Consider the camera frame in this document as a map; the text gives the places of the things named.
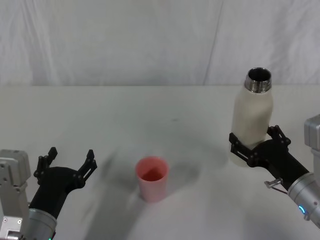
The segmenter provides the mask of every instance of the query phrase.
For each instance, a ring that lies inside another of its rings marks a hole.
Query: white backdrop
[[[0,0],[1,85],[320,81],[318,0]]]

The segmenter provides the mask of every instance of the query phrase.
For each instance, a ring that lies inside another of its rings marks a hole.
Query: table surface
[[[30,167],[55,146],[52,166],[78,169],[93,149],[98,165],[69,194],[56,240],[301,240],[320,232],[285,194],[267,189],[262,168],[228,160],[239,86],[3,87],[0,147],[25,150]],[[275,86],[271,125],[292,140],[310,171],[304,121],[319,114],[320,86]],[[135,163],[148,155],[170,165],[168,196],[139,197]],[[37,191],[28,180],[27,196]]]

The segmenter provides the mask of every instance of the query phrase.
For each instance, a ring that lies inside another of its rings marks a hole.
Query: pink cup
[[[166,197],[169,173],[167,162],[158,156],[142,158],[135,166],[140,192],[148,203],[158,202]]]

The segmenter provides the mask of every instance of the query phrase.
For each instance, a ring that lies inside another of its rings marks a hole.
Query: metal bottle rim
[[[263,67],[250,69],[244,81],[244,87],[252,93],[265,93],[271,89],[271,72]]]

